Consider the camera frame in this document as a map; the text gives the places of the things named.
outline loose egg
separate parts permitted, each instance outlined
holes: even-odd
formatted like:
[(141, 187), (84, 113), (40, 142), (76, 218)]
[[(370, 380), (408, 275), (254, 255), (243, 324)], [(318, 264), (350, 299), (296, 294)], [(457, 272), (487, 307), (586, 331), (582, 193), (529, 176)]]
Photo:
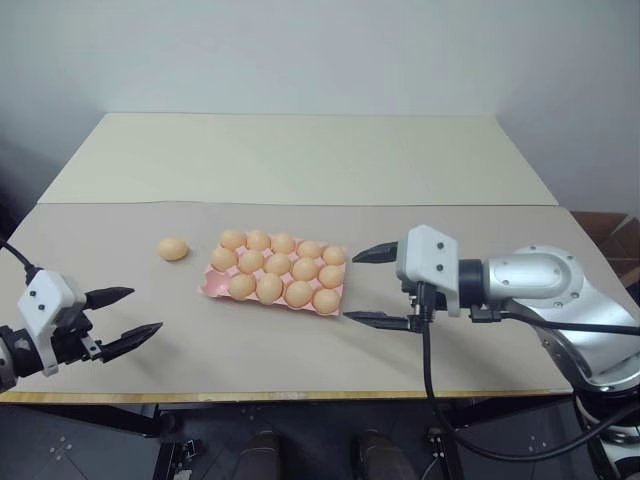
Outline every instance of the loose egg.
[(262, 268), (264, 257), (262, 252), (257, 250), (247, 250), (242, 254), (240, 260), (238, 260), (238, 269), (242, 273), (253, 273), (256, 270)]
[(158, 243), (156, 253), (167, 262), (174, 262), (189, 253), (189, 246), (180, 238), (165, 238)]
[(325, 288), (336, 288), (344, 283), (344, 271), (336, 265), (327, 265), (320, 270), (318, 280)]
[(282, 287), (283, 283), (278, 275), (267, 273), (258, 280), (258, 286), (256, 287), (258, 300), (264, 305), (271, 305), (282, 295)]
[(296, 242), (288, 233), (279, 233), (271, 239), (271, 250), (275, 253), (291, 253), (295, 248)]
[(315, 308), (318, 313), (327, 314), (335, 312), (339, 304), (340, 295), (338, 295), (338, 292), (335, 290), (323, 288), (322, 290), (318, 290), (313, 296), (313, 308)]
[(253, 275), (239, 273), (229, 281), (229, 295), (235, 300), (244, 300), (256, 289), (256, 279)]
[(342, 265), (346, 260), (344, 249), (340, 247), (327, 247), (322, 253), (322, 258), (329, 265)]
[(293, 278), (296, 280), (308, 282), (318, 275), (318, 266), (311, 258), (301, 258), (293, 264), (291, 275), (293, 275)]
[(247, 248), (249, 250), (258, 250), (262, 252), (271, 246), (269, 235), (262, 230), (251, 230), (247, 233)]
[(305, 306), (311, 300), (313, 288), (307, 282), (293, 282), (287, 287), (284, 294), (285, 301), (293, 308)]
[(229, 250), (235, 250), (247, 243), (247, 237), (244, 233), (237, 230), (225, 230), (220, 235), (220, 245)]
[(318, 258), (322, 253), (322, 248), (316, 242), (305, 240), (298, 245), (298, 255), (301, 257)]
[(284, 275), (291, 269), (291, 260), (284, 253), (274, 253), (264, 264), (264, 271), (267, 273), (275, 273), (276, 275)]
[(211, 266), (219, 272), (224, 272), (228, 268), (238, 263), (236, 252), (228, 248), (218, 247), (211, 254)]

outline gray wall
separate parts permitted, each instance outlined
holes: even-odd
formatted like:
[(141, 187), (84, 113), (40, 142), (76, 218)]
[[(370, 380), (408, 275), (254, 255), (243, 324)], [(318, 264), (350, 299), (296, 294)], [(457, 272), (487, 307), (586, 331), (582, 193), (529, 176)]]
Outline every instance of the gray wall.
[(563, 205), (637, 215), (639, 23), (636, 0), (0, 0), (0, 191), (24, 214), (107, 111), (497, 113)]

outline egg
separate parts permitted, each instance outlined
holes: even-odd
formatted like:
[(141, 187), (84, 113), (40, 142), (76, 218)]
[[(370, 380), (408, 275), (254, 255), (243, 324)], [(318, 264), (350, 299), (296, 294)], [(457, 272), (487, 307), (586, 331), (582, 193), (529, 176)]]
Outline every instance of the egg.
[(271, 239), (262, 230), (251, 230), (247, 233), (247, 248), (262, 252), (271, 246)]
[(284, 299), (290, 307), (300, 308), (309, 303), (312, 295), (313, 288), (311, 288), (311, 285), (307, 282), (296, 281), (289, 284), (284, 294)]
[(219, 272), (224, 272), (237, 263), (238, 256), (236, 255), (236, 252), (233, 252), (228, 248), (218, 247), (211, 254), (211, 266)]
[(318, 275), (318, 266), (311, 258), (301, 258), (293, 264), (291, 275), (293, 275), (293, 278), (296, 280), (308, 282)]
[(256, 287), (258, 300), (264, 305), (271, 305), (282, 295), (282, 287), (283, 283), (278, 275), (267, 273), (258, 280), (258, 286)]
[(263, 262), (264, 257), (262, 256), (262, 252), (247, 250), (242, 254), (240, 260), (238, 260), (238, 269), (242, 273), (253, 273), (262, 268)]
[(174, 262), (189, 253), (189, 246), (181, 238), (164, 238), (158, 243), (156, 253), (167, 262)]
[(336, 265), (327, 265), (320, 270), (318, 280), (325, 288), (336, 288), (344, 283), (344, 271)]
[(301, 257), (318, 258), (322, 253), (322, 248), (316, 242), (305, 240), (298, 245), (298, 255)]
[(322, 290), (318, 290), (313, 296), (313, 308), (315, 308), (318, 313), (332, 313), (338, 309), (338, 305), (340, 304), (340, 295), (335, 290), (329, 290), (323, 288)]
[(244, 300), (256, 289), (256, 279), (253, 275), (239, 273), (229, 281), (229, 295), (235, 300)]
[(291, 269), (291, 260), (284, 253), (274, 253), (264, 263), (264, 271), (284, 275)]
[(225, 230), (220, 235), (220, 245), (229, 250), (235, 250), (247, 243), (247, 237), (244, 233), (237, 230)]
[(327, 247), (322, 252), (322, 258), (329, 265), (342, 265), (346, 260), (346, 255), (343, 248)]
[(271, 250), (274, 253), (291, 253), (295, 248), (296, 242), (288, 233), (279, 233), (271, 239)]

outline cardboard surface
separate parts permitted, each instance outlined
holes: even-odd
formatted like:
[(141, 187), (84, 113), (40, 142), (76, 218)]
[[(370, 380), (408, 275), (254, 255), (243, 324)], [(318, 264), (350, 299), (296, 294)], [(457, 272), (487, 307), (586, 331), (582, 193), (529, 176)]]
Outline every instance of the cardboard surface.
[[(109, 308), (89, 312), (95, 338), (109, 341), (144, 323), (164, 326), (141, 348), (111, 363), (62, 366), (51, 378), (22, 379), (16, 391), (94, 394), (73, 401), (110, 401), (118, 393), (166, 393), (173, 401), (207, 399), (207, 392), (228, 400), (262, 398), (265, 392), (276, 392), (265, 397), (271, 399), (304, 398), (301, 392), (328, 392), (324, 398), (344, 398), (348, 392), (420, 395), (418, 335), (196, 292), (211, 248), (230, 226), (289, 231), (355, 253), (395, 240), (420, 223), (457, 238), (462, 258), (486, 258), (530, 243), (564, 248), (597, 288), (639, 314), (595, 245), (559, 207), (38, 205), (12, 238), (31, 261), (72, 275), (86, 290), (136, 289)], [(189, 256), (175, 263), (161, 260), (155, 245), (166, 236), (184, 237), (192, 248)], [(24, 273), (5, 251), (0, 283), (0, 318), (19, 328), (15, 303)], [(343, 308), (408, 313), (394, 265), (350, 265)], [(466, 317), (439, 313), (432, 357), (436, 390), (448, 395), (570, 389), (534, 331), (515, 321), (473, 325)]]
[(108, 114), (40, 203), (557, 205), (494, 117)]

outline table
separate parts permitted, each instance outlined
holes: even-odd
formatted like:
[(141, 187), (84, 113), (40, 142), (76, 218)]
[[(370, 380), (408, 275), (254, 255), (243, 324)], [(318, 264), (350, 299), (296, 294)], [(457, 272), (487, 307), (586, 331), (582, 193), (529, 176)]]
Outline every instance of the table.
[[(382, 151), (391, 149), (395, 141), (395, 151), (404, 159), (404, 163), (400, 162), (404, 167), (394, 169), (394, 175), (403, 181), (416, 181), (415, 172), (419, 172), (420, 178), (431, 182), (429, 185), (434, 185), (434, 189), (419, 190), (419, 195), (414, 190), (413, 196), (405, 195), (401, 202), (394, 203), (393, 199), (403, 190), (401, 182), (392, 181), (389, 185), (384, 176), (372, 175), (367, 182), (358, 183), (358, 169), (371, 160), (360, 151), (352, 158), (353, 168), (346, 168), (343, 173), (350, 176), (353, 188), (364, 192), (361, 197), (343, 195), (339, 189), (332, 190), (333, 201), (327, 201), (326, 197), (323, 201), (319, 191), (313, 189), (306, 197), (305, 191), (296, 189), (285, 190), (289, 192), (286, 195), (269, 196), (271, 189), (265, 188), (264, 182), (253, 181), (253, 190), (264, 200), (251, 197), (243, 204), (240, 201), (245, 197), (233, 188), (218, 189), (218, 185), (204, 188), (209, 178), (204, 174), (193, 176), (197, 187), (193, 198), (168, 181), (175, 171), (168, 167), (169, 160), (175, 158), (176, 145), (195, 144), (196, 150), (185, 147), (182, 164), (188, 168), (200, 165), (201, 173), (202, 169), (210, 173), (218, 169), (223, 186), (234, 184), (234, 175), (238, 173), (235, 167), (220, 175), (222, 157), (211, 157), (213, 166), (205, 168), (201, 163), (198, 152), (217, 151), (220, 139), (210, 132), (216, 131), (221, 120), (210, 117), (216, 116), (107, 116), (20, 225), (12, 242), (32, 261), (72, 275), (87, 290), (110, 285), (136, 289), (126, 300), (104, 311), (91, 312), (94, 337), (107, 341), (149, 322), (163, 321), (164, 326), (144, 346), (121, 359), (104, 365), (63, 367), (49, 379), (34, 375), (23, 379), (15, 390), (0, 395), (0, 401), (164, 403), (424, 396), (418, 335), (378, 331), (344, 317), (327, 319), (198, 294), (196, 288), (202, 282), (209, 252), (218, 234), (231, 226), (289, 231), (304, 238), (344, 245), (351, 253), (395, 240), (420, 223), (457, 238), (462, 258), (485, 258), (531, 243), (552, 244), (571, 251), (597, 288), (638, 314), (637, 306), (595, 245), (571, 215), (555, 204), (526, 161), (503, 134), (500, 136), (499, 127), (491, 119), (477, 119), (477, 125), (474, 119), (462, 119), (460, 124), (455, 119), (444, 119), (445, 126), (436, 128), (437, 119), (420, 117), (416, 117), (415, 124), (410, 121), (413, 119), (404, 118), (379, 121), (370, 117), (348, 118), (349, 122), (344, 124), (344, 118), (305, 117), (302, 123), (308, 127), (311, 121), (313, 128), (298, 127), (297, 138), (305, 138), (298, 145), (304, 143), (310, 146), (308, 151), (314, 150), (317, 138), (311, 133), (319, 129), (325, 132), (324, 137), (319, 137), (321, 143), (336, 138), (335, 144), (344, 147), (334, 150), (333, 156), (327, 155), (329, 165), (344, 162), (347, 153), (357, 151), (340, 133), (348, 127), (361, 132), (353, 136), (356, 144), (362, 141), (359, 135), (365, 133), (370, 139), (386, 138), (378, 144)], [(255, 152), (256, 145), (268, 144), (265, 147), (268, 161), (284, 155), (287, 150), (284, 146), (276, 149), (277, 142), (269, 143), (277, 137), (274, 130), (269, 130), (267, 136), (260, 134), (260, 124), (270, 125), (271, 117), (261, 120), (234, 117), (233, 122), (236, 120), (240, 122), (236, 129), (227, 123), (225, 132), (232, 130), (234, 135), (245, 132), (245, 142), (241, 144), (251, 145), (245, 154), (247, 150)], [(285, 128), (283, 125), (298, 123), (295, 117), (278, 117), (274, 121), (281, 129)], [(167, 123), (175, 128), (168, 128)], [(373, 135), (386, 131), (384, 125), (397, 134)], [(483, 135), (477, 132), (467, 135), (470, 130), (476, 131), (474, 125)], [(471, 148), (464, 140), (461, 140), (464, 148), (454, 140), (475, 138), (475, 147), (482, 144), (485, 147), (475, 150), (476, 160), (482, 162), (483, 168), (469, 167), (476, 175), (473, 179), (462, 171), (462, 157), (447, 157), (453, 166), (443, 167), (441, 156), (417, 155), (416, 152), (423, 151), (420, 148), (426, 147), (415, 134), (409, 135), (415, 144), (408, 141), (406, 132), (415, 129), (431, 132), (427, 135), (430, 139), (447, 137), (451, 151)], [(433, 134), (434, 129), (440, 135)], [(501, 160), (496, 164), (496, 156), (491, 153), (501, 149), (510, 155), (498, 156)], [(122, 169), (125, 160), (119, 155), (126, 162), (133, 162), (130, 169)], [(158, 158), (163, 167), (151, 171), (149, 162), (153, 158)], [(424, 160), (427, 167), (416, 158)], [(106, 174), (114, 165), (117, 168), (111, 169), (112, 174)], [(500, 168), (508, 174), (500, 176)], [(145, 169), (150, 172), (146, 179), (148, 187), (143, 185)], [(436, 170), (438, 175), (426, 175), (427, 171)], [(296, 168), (289, 172), (287, 181), (292, 180), (291, 175), (304, 177), (307, 171)], [(440, 180), (446, 188), (439, 187), (432, 178)], [(86, 187), (90, 181), (91, 189)], [(142, 196), (130, 188), (136, 182)], [(478, 184), (487, 188), (472, 190)], [(375, 198), (367, 196), (370, 190), (377, 192)], [(296, 205), (299, 195), (304, 198), (299, 203), (306, 206)], [(385, 203), (391, 205), (376, 206)], [(192, 247), (189, 257), (167, 264), (155, 255), (156, 242), (169, 235), (180, 235), (188, 241)], [(0, 278), (3, 284), (0, 318), (9, 319), (8, 323), (16, 328), (19, 323), (13, 320), (17, 315), (14, 305), (23, 289), (23, 276), (20, 265), (6, 252), (0, 252)], [(349, 265), (343, 309), (384, 310), (392, 314), (409, 311), (392, 265)], [(472, 325), (465, 317), (448, 319), (439, 314), (433, 327), (432, 356), (435, 388), (440, 396), (570, 391), (533, 330), (516, 322)]]

